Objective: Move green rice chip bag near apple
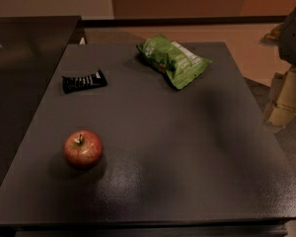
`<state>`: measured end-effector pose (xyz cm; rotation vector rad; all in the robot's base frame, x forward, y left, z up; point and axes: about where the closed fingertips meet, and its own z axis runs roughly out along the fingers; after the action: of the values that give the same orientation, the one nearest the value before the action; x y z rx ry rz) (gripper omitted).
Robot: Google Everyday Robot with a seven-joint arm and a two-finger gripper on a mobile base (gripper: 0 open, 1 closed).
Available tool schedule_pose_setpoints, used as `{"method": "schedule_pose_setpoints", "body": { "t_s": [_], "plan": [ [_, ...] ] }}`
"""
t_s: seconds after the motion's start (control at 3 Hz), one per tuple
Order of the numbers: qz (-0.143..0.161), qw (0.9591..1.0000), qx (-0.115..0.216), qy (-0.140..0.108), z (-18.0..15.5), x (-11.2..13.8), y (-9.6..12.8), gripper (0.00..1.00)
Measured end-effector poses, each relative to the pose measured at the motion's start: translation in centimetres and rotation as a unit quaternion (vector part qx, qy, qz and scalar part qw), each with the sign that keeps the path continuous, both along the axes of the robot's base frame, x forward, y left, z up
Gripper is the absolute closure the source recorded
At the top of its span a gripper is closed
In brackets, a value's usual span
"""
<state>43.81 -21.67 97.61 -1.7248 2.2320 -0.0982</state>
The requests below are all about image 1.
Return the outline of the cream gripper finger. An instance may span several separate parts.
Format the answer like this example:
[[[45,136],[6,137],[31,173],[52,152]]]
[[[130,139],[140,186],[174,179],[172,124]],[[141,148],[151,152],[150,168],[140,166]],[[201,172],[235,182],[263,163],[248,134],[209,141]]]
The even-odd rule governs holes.
[[[296,65],[292,65],[284,74],[274,74],[269,102],[264,110],[264,120],[273,126],[284,127],[295,117]]]

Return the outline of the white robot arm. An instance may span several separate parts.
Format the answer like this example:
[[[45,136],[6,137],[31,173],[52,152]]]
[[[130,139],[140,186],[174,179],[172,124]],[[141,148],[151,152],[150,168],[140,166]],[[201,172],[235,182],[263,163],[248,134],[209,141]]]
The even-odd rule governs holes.
[[[296,117],[296,7],[275,33],[279,57],[290,64],[284,73],[275,73],[264,110],[266,123],[284,127]]]

